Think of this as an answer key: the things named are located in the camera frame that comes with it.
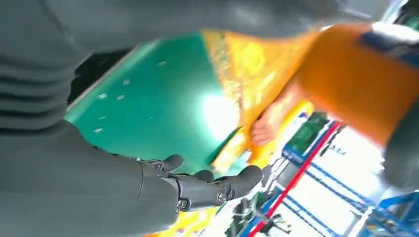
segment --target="screw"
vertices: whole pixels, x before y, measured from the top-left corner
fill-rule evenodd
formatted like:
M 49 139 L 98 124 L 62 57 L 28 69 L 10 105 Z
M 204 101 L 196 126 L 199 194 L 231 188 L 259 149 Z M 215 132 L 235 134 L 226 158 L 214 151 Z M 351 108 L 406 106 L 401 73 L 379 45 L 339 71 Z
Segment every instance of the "screw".
M 187 205 L 188 205 L 188 201 L 185 201 L 185 200 L 179 200 L 177 202 L 177 208 L 179 209 L 184 209 L 186 208 Z
M 221 191 L 217 194 L 217 201 L 220 204 L 224 204 L 226 200 L 227 200 L 227 195 L 226 195 L 225 191 Z

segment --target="red stripe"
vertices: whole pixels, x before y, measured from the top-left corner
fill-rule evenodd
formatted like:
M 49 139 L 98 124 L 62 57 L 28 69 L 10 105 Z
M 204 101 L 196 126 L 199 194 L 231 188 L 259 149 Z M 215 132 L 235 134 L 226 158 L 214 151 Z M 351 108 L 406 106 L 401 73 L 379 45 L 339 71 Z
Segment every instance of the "red stripe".
M 294 178 L 291 180 L 290 184 L 288 184 L 287 188 L 282 192 L 281 196 L 275 202 L 275 204 L 273 205 L 273 207 L 269 210 L 269 212 L 267 214 L 267 217 L 271 217 L 273 215 L 273 213 L 275 212 L 275 210 L 278 208 L 278 206 L 282 203 L 282 201 L 288 195 L 288 193 L 290 192 L 290 190 L 292 189 L 292 187 L 294 187 L 296 185 L 296 183 L 298 182 L 298 180 L 305 173 L 306 169 L 308 169 L 308 167 L 309 167 L 310 163 L 312 162 L 312 160 L 314 159 L 314 157 L 317 155 L 317 153 L 320 151 L 320 149 L 323 147 L 323 145 L 326 143 L 326 141 L 330 138 L 330 136 L 332 135 L 332 133 L 339 126 L 340 126 L 340 122 L 337 122 L 336 121 L 333 124 L 333 126 L 331 127 L 331 129 L 326 133 L 324 139 L 319 143 L 319 145 L 317 145 L 316 149 L 313 150 L 313 152 L 309 155 L 308 159 L 304 162 L 304 164 L 302 165 L 302 167 L 300 168 L 300 170 L 298 171 L 298 173 L 294 176 Z M 262 229 L 262 227 L 264 225 L 265 224 L 263 222 L 260 222 L 259 225 L 256 226 L 256 228 L 249 234 L 249 237 L 253 237 L 254 235 L 256 235 L 256 233 L 259 232 L 260 229 Z

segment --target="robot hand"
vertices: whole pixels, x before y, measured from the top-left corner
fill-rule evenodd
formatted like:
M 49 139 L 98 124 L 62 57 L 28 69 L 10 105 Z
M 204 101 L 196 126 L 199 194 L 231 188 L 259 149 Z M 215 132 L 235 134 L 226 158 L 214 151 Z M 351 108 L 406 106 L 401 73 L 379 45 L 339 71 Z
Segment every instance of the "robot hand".
M 171 174 L 183 163 L 183 158 L 178 155 L 172 155 L 164 161 L 150 160 L 146 163 L 157 169 L 159 176 L 178 190 L 177 208 L 184 212 L 221 206 L 227 201 L 243 197 L 262 180 L 262 171 L 257 166 L 248 166 L 237 176 L 214 180 L 213 173 L 208 170 L 194 175 Z

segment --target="green table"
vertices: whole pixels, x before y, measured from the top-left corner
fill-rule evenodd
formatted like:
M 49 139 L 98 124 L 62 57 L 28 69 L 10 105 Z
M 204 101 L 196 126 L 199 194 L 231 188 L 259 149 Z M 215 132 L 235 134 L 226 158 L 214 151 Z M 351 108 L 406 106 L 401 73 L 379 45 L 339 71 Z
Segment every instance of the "green table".
M 200 34 L 135 49 L 74 102 L 66 119 L 91 143 L 143 159 L 185 158 L 179 172 L 209 168 L 236 129 Z

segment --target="human hand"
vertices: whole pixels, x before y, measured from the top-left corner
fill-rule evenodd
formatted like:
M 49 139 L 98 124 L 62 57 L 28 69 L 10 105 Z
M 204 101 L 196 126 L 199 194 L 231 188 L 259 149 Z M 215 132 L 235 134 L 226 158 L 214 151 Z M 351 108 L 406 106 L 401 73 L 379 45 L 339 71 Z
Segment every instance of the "human hand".
M 273 141 L 281 126 L 282 119 L 288 111 L 282 110 L 281 103 L 273 102 L 254 122 L 251 128 L 251 139 L 257 146 L 265 146 Z
M 251 128 L 251 139 L 253 143 L 257 146 L 265 146 L 275 140 L 282 120 L 303 97 L 302 89 L 298 85 L 297 80 L 291 80 L 284 87 L 277 99 L 254 122 Z

